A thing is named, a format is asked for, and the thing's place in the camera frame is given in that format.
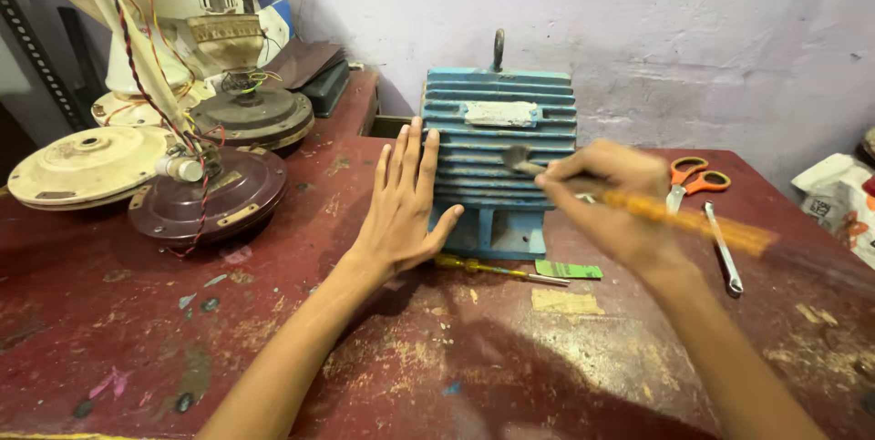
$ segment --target blue electric motor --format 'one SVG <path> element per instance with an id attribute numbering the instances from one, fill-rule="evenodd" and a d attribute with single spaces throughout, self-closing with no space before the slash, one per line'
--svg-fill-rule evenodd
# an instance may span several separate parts
<path id="1" fill-rule="evenodd" d="M 431 226 L 447 208 L 465 206 L 444 251 L 487 259 L 542 259 L 544 211 L 553 204 L 532 178 L 507 168 L 501 153 L 531 147 L 546 165 L 574 153 L 577 110 L 571 76 L 501 69 L 504 31 L 495 33 L 493 65 L 431 68 L 420 114 L 440 131 Z"/>

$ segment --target yellow screwdriver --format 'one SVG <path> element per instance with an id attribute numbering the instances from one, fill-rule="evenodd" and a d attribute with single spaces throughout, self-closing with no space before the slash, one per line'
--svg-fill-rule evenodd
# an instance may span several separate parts
<path id="1" fill-rule="evenodd" d="M 435 264 L 439 267 L 462 267 L 469 273 L 477 271 L 489 271 L 490 273 L 499 273 L 502 275 L 519 276 L 522 279 L 529 281 L 548 282 L 562 286 L 568 286 L 571 281 L 562 278 L 553 278 L 552 276 L 531 275 L 525 271 L 515 271 L 513 269 L 505 269 L 504 267 L 486 266 L 480 264 L 476 259 L 462 259 L 459 256 L 451 256 L 449 254 L 438 254 L 435 256 Z"/>

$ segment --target orange scissors handle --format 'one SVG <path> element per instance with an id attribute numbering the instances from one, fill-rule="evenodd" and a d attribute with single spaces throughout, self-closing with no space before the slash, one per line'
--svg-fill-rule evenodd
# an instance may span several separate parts
<path id="1" fill-rule="evenodd" d="M 701 172 L 708 167 L 708 161 L 698 156 L 684 156 L 671 163 L 671 184 L 681 185 L 696 172 Z"/>
<path id="2" fill-rule="evenodd" d="M 719 192 L 728 189 L 730 185 L 732 185 L 732 180 L 723 172 L 707 170 L 699 174 L 693 182 L 684 185 L 684 188 L 686 188 L 687 194 L 690 195 L 700 190 Z"/>

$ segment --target red wooden table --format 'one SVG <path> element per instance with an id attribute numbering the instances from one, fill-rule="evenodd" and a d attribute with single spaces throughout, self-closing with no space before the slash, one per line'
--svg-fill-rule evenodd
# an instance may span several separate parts
<path id="1" fill-rule="evenodd" d="M 354 72 L 332 119 L 287 158 L 290 191 L 267 226 L 184 260 L 126 220 L 126 203 L 33 211 L 0 197 L 0 438 L 194 434 L 253 357 L 355 239 L 374 161 L 388 140 L 359 137 L 376 76 Z M 855 256 L 738 155 L 701 155 L 732 178 L 718 214 Z M 706 194 L 684 200 L 698 207 Z M 594 264 L 603 315 L 533 309 L 549 287 L 424 266 L 378 292 L 316 378 L 294 438 L 707 438 L 717 426 L 684 347 L 640 283 L 561 213 L 544 226 L 553 261 Z M 875 312 L 850 291 L 736 255 L 745 294 L 729 298 L 714 249 L 681 236 L 720 301 L 833 438 L 875 437 Z M 527 262 L 504 262 L 525 267 Z M 212 286 L 216 276 L 227 275 Z M 184 308 L 180 299 L 195 295 Z M 201 304 L 218 298 L 212 312 Z M 808 317 L 797 309 L 803 304 Z M 824 317 L 827 314 L 834 319 Z M 114 383 L 89 391 L 117 370 Z M 120 378 L 126 377 L 124 389 Z M 183 394 L 196 401 L 175 410 Z"/>

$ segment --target spanner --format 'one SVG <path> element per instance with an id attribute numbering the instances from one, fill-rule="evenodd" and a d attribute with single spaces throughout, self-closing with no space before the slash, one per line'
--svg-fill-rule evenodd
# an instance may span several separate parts
<path id="1" fill-rule="evenodd" d="M 723 259 L 723 265 L 726 267 L 727 275 L 729 276 L 729 284 L 726 287 L 726 292 L 730 297 L 738 298 L 744 293 L 745 289 L 741 286 L 741 278 L 738 277 L 738 270 L 735 268 L 735 263 L 732 262 L 732 255 L 729 254 L 729 249 L 726 248 L 726 242 L 723 240 L 723 233 L 720 232 L 720 225 L 717 224 L 714 218 L 714 202 L 705 201 L 705 215 L 711 224 L 711 230 L 714 232 L 714 240 L 717 247 L 720 249 L 720 258 Z"/>

